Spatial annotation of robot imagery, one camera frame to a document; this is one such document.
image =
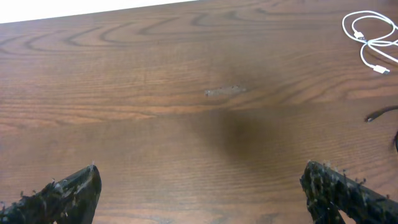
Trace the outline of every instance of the white cord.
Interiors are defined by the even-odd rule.
[[[347,31],[347,29],[346,29],[346,27],[345,27],[345,20],[346,20],[347,17],[349,17],[349,16],[356,15],[356,14],[363,14],[363,13],[372,14],[372,15],[371,15],[371,16],[370,16],[370,15],[368,15],[368,16],[362,16],[362,17],[359,17],[359,18],[355,19],[355,20],[353,21],[353,23],[351,24],[351,28],[352,28],[352,30],[354,31],[354,35],[349,34],[348,31]],[[376,39],[366,40],[365,37],[364,37],[364,35],[363,35],[361,32],[357,31],[357,30],[355,29],[354,26],[355,26],[355,23],[358,22],[358,21],[360,21],[361,19],[368,19],[368,18],[380,19],[380,20],[382,20],[382,21],[384,21],[384,22],[390,24],[391,27],[392,27],[391,32],[390,32],[389,34],[387,34],[387,35],[384,35],[384,36],[379,37],[379,38],[376,38]],[[394,22],[393,22],[392,20],[390,20],[388,17],[383,16],[382,14],[377,13],[377,12],[374,12],[374,11],[358,11],[358,12],[352,12],[352,13],[348,14],[347,16],[345,16],[345,17],[343,18],[343,21],[341,22],[341,25],[343,26],[343,30],[344,30],[344,32],[346,33],[346,35],[347,35],[349,38],[351,38],[351,39],[353,39],[353,40],[355,40],[355,41],[358,41],[358,42],[360,42],[360,43],[363,43],[363,46],[361,47],[361,51],[360,51],[360,56],[361,56],[361,59],[362,59],[362,61],[363,61],[363,63],[364,63],[365,65],[367,65],[367,66],[373,68],[373,70],[375,70],[375,71],[377,71],[377,72],[379,72],[379,73],[388,74],[388,73],[390,72],[390,70],[384,68],[383,66],[380,66],[380,65],[372,65],[372,64],[368,63],[368,62],[365,60],[365,58],[364,58],[364,56],[363,56],[363,50],[365,49],[366,46],[368,46],[370,49],[374,50],[375,52],[377,52],[377,53],[379,53],[379,54],[385,56],[386,58],[388,58],[388,59],[390,59],[390,60],[392,60],[392,61],[398,63],[398,59],[396,59],[396,58],[394,58],[394,57],[391,57],[390,55],[388,55],[388,54],[382,52],[381,50],[379,50],[379,49],[377,49],[377,48],[375,48],[375,47],[388,47],[388,46],[392,46],[392,45],[398,46],[398,40],[393,41],[393,42],[392,42],[392,41],[387,41],[387,40],[382,40],[382,39],[385,39],[385,38],[391,36],[396,30],[398,30],[398,27],[397,27],[397,26],[394,24]]]

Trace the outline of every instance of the brown wooden tabletop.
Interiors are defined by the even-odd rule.
[[[364,122],[398,67],[341,28],[365,9],[398,22],[396,0],[203,0],[0,24],[0,200],[94,161],[94,223],[311,223],[309,159],[398,200],[397,115]]]

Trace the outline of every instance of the white cable connector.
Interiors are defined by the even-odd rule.
[[[376,65],[376,66],[373,68],[373,70],[376,71],[376,72],[378,72],[378,73],[385,74],[385,75],[387,75],[388,73],[390,73],[390,70],[388,70],[388,69],[386,69],[386,68],[384,68],[383,66],[380,66],[380,65]]]
[[[355,14],[362,14],[362,13],[372,14],[372,15],[362,16],[362,17],[359,17],[359,18],[355,19],[355,20],[353,21],[353,23],[351,24],[351,28],[352,28],[352,30],[354,31],[354,35],[349,34],[348,31],[346,30],[346,27],[345,27],[345,20],[346,20],[347,17],[349,17],[349,16],[352,16],[352,15],[355,15]],[[357,31],[357,30],[355,29],[354,25],[355,25],[355,23],[358,22],[359,20],[361,20],[361,19],[367,19],[367,18],[380,19],[380,20],[382,20],[382,21],[384,21],[384,22],[390,24],[390,26],[392,27],[391,32],[388,33],[388,34],[385,35],[385,36],[382,36],[382,37],[379,37],[379,38],[376,38],[376,39],[365,40],[365,37],[364,37],[363,33]],[[385,38],[391,36],[391,35],[396,31],[396,29],[398,29],[398,27],[394,24],[394,22],[393,22],[392,20],[390,20],[388,17],[383,16],[382,14],[377,13],[377,12],[374,12],[374,11],[359,11],[359,12],[352,12],[352,13],[346,15],[346,16],[343,18],[342,26],[343,26],[343,30],[344,30],[345,34],[346,34],[349,38],[351,38],[351,39],[353,39],[353,40],[355,40],[355,41],[360,42],[360,43],[363,44],[363,46],[361,47],[361,51],[360,51],[359,55],[361,56],[361,59],[362,59],[363,63],[364,63],[365,65],[367,65],[367,66],[373,68],[374,71],[379,72],[379,73],[381,73],[381,74],[388,74],[388,73],[390,72],[390,70],[384,68],[383,66],[380,66],[380,65],[372,65],[372,64],[368,63],[368,62],[365,60],[364,55],[363,55],[363,51],[364,51],[364,48],[365,48],[366,46],[368,46],[370,49],[374,50],[375,52],[377,52],[377,53],[379,53],[379,54],[385,56],[386,58],[392,60],[393,62],[398,63],[398,59],[396,59],[396,58],[394,58],[394,57],[391,57],[390,55],[388,55],[388,54],[382,52],[381,50],[379,50],[379,49],[377,49],[377,48],[375,48],[375,47],[389,47],[389,46],[392,46],[392,45],[398,46],[398,40],[395,40],[395,41],[382,40],[382,39],[385,39]]]

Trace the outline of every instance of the dark brown wood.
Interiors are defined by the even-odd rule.
[[[310,223],[312,159],[397,200],[396,114],[364,118],[398,105],[398,67],[344,35],[362,9],[398,21],[393,0],[208,0],[0,24],[0,199],[95,161],[95,223]]]

